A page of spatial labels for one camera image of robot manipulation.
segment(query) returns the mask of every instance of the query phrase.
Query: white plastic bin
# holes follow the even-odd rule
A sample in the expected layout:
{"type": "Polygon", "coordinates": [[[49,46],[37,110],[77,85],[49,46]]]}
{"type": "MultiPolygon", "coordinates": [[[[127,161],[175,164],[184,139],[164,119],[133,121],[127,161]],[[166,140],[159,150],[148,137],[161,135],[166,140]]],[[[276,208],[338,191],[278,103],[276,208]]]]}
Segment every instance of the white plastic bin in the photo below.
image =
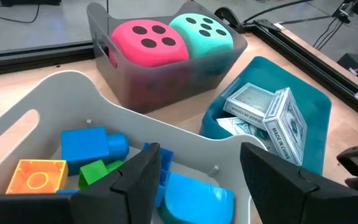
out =
{"type": "MultiPolygon", "coordinates": [[[[212,140],[135,113],[112,104],[85,74],[76,71],[59,72],[43,79],[0,116],[0,136],[31,109],[38,111],[39,122],[0,160],[0,194],[7,189],[19,159],[59,159],[61,131],[84,128],[87,120],[92,120],[93,126],[105,126],[110,133],[126,134],[132,156],[145,142],[158,142],[173,151],[173,172],[233,190],[236,195],[234,223],[250,222],[250,193],[239,156],[241,142],[265,149],[257,138],[242,135],[212,140]],[[219,171],[209,177],[207,174],[214,166],[218,166],[219,171]]],[[[77,177],[69,177],[66,188],[77,187],[77,183],[77,177]]],[[[153,223],[160,223],[156,214],[153,223]]]]}

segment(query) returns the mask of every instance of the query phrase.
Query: basket handle slot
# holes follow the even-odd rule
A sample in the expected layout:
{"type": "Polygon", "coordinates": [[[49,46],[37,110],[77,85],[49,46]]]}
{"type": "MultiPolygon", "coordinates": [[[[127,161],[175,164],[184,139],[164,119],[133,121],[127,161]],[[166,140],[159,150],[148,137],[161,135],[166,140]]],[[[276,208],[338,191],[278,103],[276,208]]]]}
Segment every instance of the basket handle slot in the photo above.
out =
{"type": "Polygon", "coordinates": [[[14,106],[0,116],[0,163],[39,123],[37,110],[22,111],[20,106],[14,106]]]}

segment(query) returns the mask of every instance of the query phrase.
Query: table surface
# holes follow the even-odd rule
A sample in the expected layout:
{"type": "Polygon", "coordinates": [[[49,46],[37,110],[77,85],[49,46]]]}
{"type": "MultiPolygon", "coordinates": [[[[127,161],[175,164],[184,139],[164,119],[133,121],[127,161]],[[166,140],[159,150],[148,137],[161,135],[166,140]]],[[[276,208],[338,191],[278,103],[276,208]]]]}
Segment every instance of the table surface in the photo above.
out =
{"type": "MultiPolygon", "coordinates": [[[[340,67],[336,62],[333,62],[331,59],[327,58],[327,56],[318,52],[288,30],[284,30],[283,32],[358,84],[358,78],[340,67]]],[[[248,48],[241,55],[217,89],[202,93],[160,110],[153,111],[148,115],[185,130],[198,133],[204,112],[213,99],[220,94],[220,92],[222,92],[238,74],[240,74],[244,67],[246,67],[254,57],[263,56],[321,90],[331,99],[332,110],[323,175],[331,180],[344,184],[344,179],[351,175],[337,162],[336,156],[348,147],[358,145],[358,113],[316,83],[312,78],[303,73],[299,68],[294,66],[286,58],[274,51],[274,49],[270,48],[256,36],[253,34],[245,34],[244,36],[248,41],[248,48]]],[[[0,115],[31,91],[41,79],[47,77],[51,73],[62,70],[77,70],[87,74],[107,99],[113,103],[118,103],[116,97],[96,69],[95,61],[85,60],[60,66],[0,75],[0,115]]],[[[32,127],[35,122],[36,119],[34,114],[27,113],[0,137],[0,160],[8,150],[12,149],[12,147],[27,134],[30,127],[32,127]]]]}

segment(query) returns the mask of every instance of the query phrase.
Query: teal plastic bin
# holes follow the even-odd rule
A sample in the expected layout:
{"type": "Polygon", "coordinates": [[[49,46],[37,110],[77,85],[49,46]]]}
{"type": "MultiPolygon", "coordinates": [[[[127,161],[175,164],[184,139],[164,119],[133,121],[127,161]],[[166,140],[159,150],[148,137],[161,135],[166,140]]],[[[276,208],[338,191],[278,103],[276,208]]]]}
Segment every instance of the teal plastic bin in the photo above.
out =
{"type": "Polygon", "coordinates": [[[226,99],[246,83],[275,92],[290,87],[296,103],[308,124],[302,166],[314,173],[323,173],[331,101],[316,88],[300,80],[263,57],[255,57],[241,74],[212,102],[205,112],[200,135],[211,139],[232,136],[216,122],[218,118],[233,117],[222,110],[226,99]]]}

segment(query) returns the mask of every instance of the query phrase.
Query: gray plastic bin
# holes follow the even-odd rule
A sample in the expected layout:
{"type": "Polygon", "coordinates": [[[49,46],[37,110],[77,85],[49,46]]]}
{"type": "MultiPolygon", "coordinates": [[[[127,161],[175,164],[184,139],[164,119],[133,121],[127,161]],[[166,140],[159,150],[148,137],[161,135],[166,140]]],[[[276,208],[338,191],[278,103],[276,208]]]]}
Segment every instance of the gray plastic bin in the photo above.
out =
{"type": "Polygon", "coordinates": [[[233,50],[159,67],[142,67],[128,61],[110,40],[113,30],[131,19],[115,19],[98,3],[89,4],[87,13],[98,70],[114,91],[120,104],[140,113],[147,113],[216,88],[247,47],[243,36],[225,25],[202,5],[186,2],[172,16],[143,19],[152,19],[168,25],[180,14],[206,15],[218,21],[230,32],[234,42],[233,50]],[[114,65],[110,62],[109,55],[113,55],[114,65]],[[175,86],[176,83],[183,82],[184,85],[175,86]]]}

